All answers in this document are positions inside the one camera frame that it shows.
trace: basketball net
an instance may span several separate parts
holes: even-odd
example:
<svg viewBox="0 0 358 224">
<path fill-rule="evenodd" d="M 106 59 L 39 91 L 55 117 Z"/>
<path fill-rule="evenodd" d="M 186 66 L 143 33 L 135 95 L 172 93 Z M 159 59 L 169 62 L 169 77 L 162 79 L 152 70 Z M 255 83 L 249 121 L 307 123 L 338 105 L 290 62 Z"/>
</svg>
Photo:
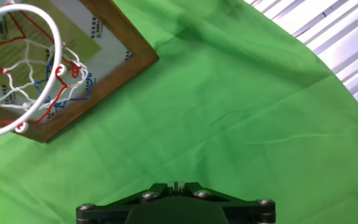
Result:
<svg viewBox="0 0 358 224">
<path fill-rule="evenodd" d="M 28 22 L 30 22 L 33 26 L 38 28 L 38 30 L 43 33 L 48 39 L 51 41 L 51 47 L 38 44 L 30 39 L 27 38 L 26 33 L 23 31 L 22 27 L 19 25 L 19 23 L 16 21 L 15 17 L 11 14 L 13 11 L 19 11 L 21 16 L 24 16 Z M 48 23 L 52 30 L 53 38 L 45 31 L 43 30 L 38 24 L 36 24 L 32 19 L 30 19 L 27 14 L 24 12 L 33 12 L 41 16 L 45 21 Z M 54 23 L 53 19 L 50 18 L 50 16 L 44 12 L 43 10 L 35 7 L 30 6 L 27 4 L 14 4 L 14 2 L 7 3 L 4 7 L 0 8 L 0 14 L 7 13 L 7 15 L 12 19 L 13 23 L 15 23 L 16 27 L 21 33 L 21 37 L 16 37 L 11 40 L 8 40 L 6 42 L 1 42 L 1 45 L 10 44 L 16 41 L 25 41 L 26 42 L 26 51 L 24 55 L 24 60 L 17 62 L 13 66 L 9 68 L 2 68 L 0 67 L 0 75 L 5 75 L 9 79 L 9 87 L 10 91 L 8 91 L 4 96 L 0 98 L 0 108 L 12 108 L 16 110 L 23 110 L 25 114 L 21 116 L 19 119 L 14 121 L 0 121 L 0 126 L 5 126 L 4 128 L 0 129 L 0 135 L 6 134 L 10 131 L 15 130 L 18 133 L 24 133 L 27 131 L 29 124 L 39 124 L 50 112 L 53 106 L 55 106 L 57 103 L 66 103 L 67 101 L 70 101 L 72 99 L 73 92 L 79 87 L 86 83 L 86 79 L 89 76 L 89 73 L 87 71 L 87 67 L 83 65 L 80 61 L 80 58 L 77 56 L 76 53 L 74 53 L 71 49 L 69 49 L 67 46 L 65 46 L 64 42 L 61 42 L 60 40 L 60 33 L 58 32 L 57 26 Z M 50 74 L 50 77 L 47 79 L 48 83 L 47 86 L 44 88 L 44 91 L 41 93 L 40 98 L 37 100 L 30 98 L 29 94 L 25 92 L 25 88 L 28 86 L 36 86 L 37 82 L 33 79 L 33 67 L 32 64 L 35 63 L 41 63 L 44 64 L 47 69 L 48 66 L 50 66 L 53 54 L 49 56 L 49 59 L 47 62 L 42 61 L 33 61 L 29 58 L 29 49 L 30 47 L 34 45 L 37 47 L 41 47 L 44 49 L 49 50 L 50 52 L 54 52 L 54 61 L 53 61 L 53 68 Z M 71 54 L 71 56 L 74 58 L 74 60 L 71 60 L 67 55 L 64 55 L 62 53 L 62 49 L 67 50 Z M 15 70 L 19 65 L 21 64 L 27 64 L 27 66 L 30 68 L 29 73 L 29 82 L 22 86 L 14 86 L 13 85 L 13 77 L 11 75 L 11 72 Z M 70 72 L 71 76 L 73 78 L 78 79 L 78 82 L 73 85 L 69 85 L 65 83 L 61 76 L 66 74 L 66 72 Z M 48 97 L 48 94 L 51 92 L 53 84 L 57 80 L 61 85 L 61 89 L 58 92 L 57 96 L 54 99 L 46 100 Z M 67 98 L 61 99 L 60 97 L 62 94 L 66 91 L 70 91 Z M 22 105 L 4 105 L 1 104 L 2 101 L 4 101 L 6 98 L 11 96 L 13 93 L 21 93 L 23 95 L 27 102 L 23 103 Z M 38 110 L 45 110 L 46 112 L 44 115 L 42 115 L 37 121 L 28 121 L 30 116 Z"/>
</svg>

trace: blue net strand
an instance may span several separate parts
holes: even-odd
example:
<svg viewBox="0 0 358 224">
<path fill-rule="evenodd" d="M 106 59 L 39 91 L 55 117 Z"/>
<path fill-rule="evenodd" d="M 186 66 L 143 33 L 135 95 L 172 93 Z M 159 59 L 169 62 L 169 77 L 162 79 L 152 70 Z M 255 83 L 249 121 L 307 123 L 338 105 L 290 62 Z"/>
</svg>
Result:
<svg viewBox="0 0 358 224">
<path fill-rule="evenodd" d="M 45 77 L 45 79 L 44 79 L 44 80 L 41 80 L 41 81 L 39 81 L 39 82 L 35 82 L 35 83 L 34 83 L 34 86 L 35 86 L 35 88 L 37 89 L 37 91 L 40 93 L 40 95 L 42 94 L 42 91 L 41 91 L 41 89 L 39 88 L 39 84 L 45 83 L 45 82 L 48 82 L 48 81 L 49 81 L 49 73 L 50 73 L 50 70 L 51 70 L 52 67 L 53 67 L 53 64 L 47 65 L 47 72 L 46 72 L 46 77 Z M 69 102 L 69 101 L 88 100 L 89 95 L 90 95 L 90 92 L 91 92 L 91 89 L 92 89 L 92 87 L 93 87 L 93 81 L 92 81 L 91 77 L 92 77 L 92 74 L 89 73 L 89 74 L 88 74 L 88 77 L 87 77 L 86 80 L 85 80 L 87 83 L 89 83 L 89 87 L 88 87 L 88 90 L 86 91 L 86 96 L 85 96 L 84 98 L 71 98 L 71 99 L 66 100 L 66 101 L 64 101 L 64 102 L 56 103 L 53 107 L 54 107 L 54 108 L 64 108 L 64 107 L 66 107 L 66 104 L 67 104 L 67 102 Z M 51 100 L 52 100 L 52 98 L 51 98 L 50 96 L 48 96 L 48 98 L 45 100 L 45 103 L 50 103 Z"/>
</svg>

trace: basketball hoop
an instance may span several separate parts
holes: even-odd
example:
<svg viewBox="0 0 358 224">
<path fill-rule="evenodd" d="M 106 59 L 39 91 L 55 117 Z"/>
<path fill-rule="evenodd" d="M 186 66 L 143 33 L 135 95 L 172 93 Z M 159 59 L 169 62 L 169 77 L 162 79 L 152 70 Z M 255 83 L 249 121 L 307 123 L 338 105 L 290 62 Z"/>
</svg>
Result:
<svg viewBox="0 0 358 224">
<path fill-rule="evenodd" d="M 22 31 L 21 27 L 17 24 L 16 20 L 14 20 L 14 18 L 12 17 L 12 15 L 10 14 L 11 12 L 14 11 L 20 11 L 21 14 L 23 16 L 25 16 L 31 23 L 33 23 L 34 26 L 38 27 L 45 35 L 48 36 L 48 34 L 42 30 L 35 22 L 33 22 L 30 18 L 28 18 L 26 16 L 26 14 L 23 12 L 32 12 L 34 14 L 39 15 L 43 20 L 45 20 L 45 22 L 48 24 L 48 26 L 51 28 L 52 30 L 52 35 L 53 35 L 53 39 L 51 37 L 49 37 L 49 39 L 51 39 L 52 43 L 54 44 L 53 47 L 47 47 L 44 45 L 40 45 L 38 43 L 35 43 L 32 40 L 29 40 L 24 32 Z M 0 68 L 0 73 L 4 73 L 5 75 L 7 75 L 8 79 L 9 79 L 9 85 L 11 87 L 11 91 L 9 91 L 7 94 L 5 94 L 2 98 L 0 98 L 0 101 L 2 101 L 3 99 L 7 98 L 10 94 L 14 93 L 14 92 L 20 92 L 22 93 L 29 102 L 24 103 L 23 105 L 2 105 L 0 104 L 0 107 L 10 107 L 10 108 L 15 108 L 15 109 L 20 109 L 20 110 L 24 110 L 25 113 L 17 120 L 15 121 L 0 121 L 0 125 L 6 125 L 5 127 L 0 129 L 0 135 L 3 134 L 7 134 L 11 131 L 16 131 L 18 133 L 24 133 L 27 131 L 27 128 L 29 127 L 29 124 L 37 124 L 40 123 L 45 117 L 46 115 L 50 112 L 51 108 L 56 104 L 56 103 L 60 103 L 60 102 L 67 102 L 68 100 L 70 100 L 71 98 L 71 94 L 73 93 L 73 91 L 78 88 L 80 85 L 84 84 L 85 80 L 88 78 L 88 71 L 86 69 L 86 66 L 84 66 L 81 62 L 79 57 L 70 49 L 66 48 L 65 46 L 63 46 L 61 37 L 60 37 L 60 33 L 58 30 L 58 27 L 56 25 L 56 23 L 53 21 L 53 19 L 43 10 L 41 10 L 38 7 L 35 6 L 31 6 L 28 4 L 6 4 L 3 7 L 0 7 L 0 15 L 3 14 L 9 14 L 12 17 L 12 20 L 15 22 L 17 28 L 20 30 L 20 32 L 22 33 L 23 37 L 21 38 L 16 38 L 14 40 L 11 40 L 9 42 L 13 42 L 16 40 L 23 40 L 26 41 L 26 46 L 27 46 L 27 51 L 29 48 L 30 44 L 34 44 L 38 47 L 44 47 L 47 48 L 48 50 L 54 51 L 55 52 L 55 56 L 54 56 L 54 60 L 53 60 L 53 65 L 52 65 L 52 71 L 50 74 L 50 77 L 47 79 L 47 84 L 44 88 L 44 90 L 42 92 L 40 92 L 40 96 L 37 100 L 33 100 L 31 99 L 26 92 L 24 91 L 24 88 L 28 85 L 36 85 L 35 80 L 32 78 L 32 67 L 30 65 L 31 61 L 27 58 L 27 53 L 25 56 L 25 60 L 18 62 L 16 65 L 13 65 L 11 68 Z M 71 53 L 76 60 L 72 60 L 72 61 L 68 61 L 67 59 L 65 59 L 66 56 L 64 56 L 63 54 L 63 48 L 67 49 L 67 51 L 69 51 L 69 53 Z M 66 66 L 64 66 L 62 64 L 62 60 L 64 60 L 66 63 L 69 63 L 71 65 L 70 68 L 67 68 Z M 24 86 L 20 86 L 20 87 L 14 87 L 13 83 L 12 83 L 12 76 L 9 73 L 11 70 L 15 69 L 18 64 L 20 63 L 26 63 L 29 67 L 30 67 L 30 82 L 27 83 Z M 80 81 L 75 84 L 75 85 L 68 85 L 65 82 L 63 82 L 62 78 L 60 78 L 62 75 L 64 75 L 67 71 L 71 71 L 71 75 L 73 78 L 77 78 L 79 76 L 79 74 L 81 73 L 81 78 Z M 50 94 L 50 92 L 52 91 L 53 85 L 55 84 L 56 81 L 59 81 L 63 87 L 62 89 L 59 91 L 59 94 L 57 95 L 57 97 L 53 100 L 48 98 L 48 95 Z M 62 93 L 64 91 L 66 91 L 68 88 L 71 88 L 70 91 L 70 95 L 68 99 L 63 99 L 61 100 L 60 97 L 62 95 Z M 45 109 L 47 108 L 47 112 L 38 120 L 38 121 L 31 121 L 28 122 L 28 120 L 30 120 L 30 117 L 39 109 Z"/>
</svg>

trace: white hoop rim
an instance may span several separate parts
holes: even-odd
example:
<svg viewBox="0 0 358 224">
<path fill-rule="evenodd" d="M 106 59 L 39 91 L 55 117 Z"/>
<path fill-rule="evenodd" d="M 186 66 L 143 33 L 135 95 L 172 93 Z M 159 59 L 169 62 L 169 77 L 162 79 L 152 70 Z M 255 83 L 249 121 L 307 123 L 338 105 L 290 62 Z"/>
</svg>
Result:
<svg viewBox="0 0 358 224">
<path fill-rule="evenodd" d="M 32 12 L 45 20 L 45 22 L 48 24 L 48 26 L 52 31 L 53 39 L 55 42 L 55 58 L 53 60 L 53 67 L 52 67 L 53 75 L 50 76 L 49 81 L 47 82 L 40 97 L 33 104 L 33 106 L 28 111 L 26 111 L 19 119 L 15 120 L 13 123 L 5 126 L 4 128 L 1 128 L 0 136 L 3 134 L 10 133 L 11 131 L 14 131 L 18 127 L 18 125 L 27 122 L 30 119 L 31 115 L 33 115 L 45 102 L 45 100 L 48 97 L 48 94 L 51 92 L 53 88 L 53 84 L 56 81 L 56 77 L 54 74 L 56 73 L 57 68 L 62 63 L 62 55 L 63 55 L 62 39 L 60 37 L 59 29 L 55 21 L 44 10 L 28 4 L 10 4 L 7 6 L 0 7 L 0 15 L 7 14 L 8 12 L 14 12 L 14 11 Z"/>
</svg>

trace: corrugated metal wall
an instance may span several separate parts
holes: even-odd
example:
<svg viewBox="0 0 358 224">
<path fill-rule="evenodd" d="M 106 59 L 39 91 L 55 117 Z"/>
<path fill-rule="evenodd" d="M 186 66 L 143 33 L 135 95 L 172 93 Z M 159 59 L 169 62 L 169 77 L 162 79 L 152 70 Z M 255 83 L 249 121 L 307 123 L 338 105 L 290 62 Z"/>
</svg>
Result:
<svg viewBox="0 0 358 224">
<path fill-rule="evenodd" d="M 245 0 L 309 47 L 358 101 L 358 0 Z"/>
</svg>

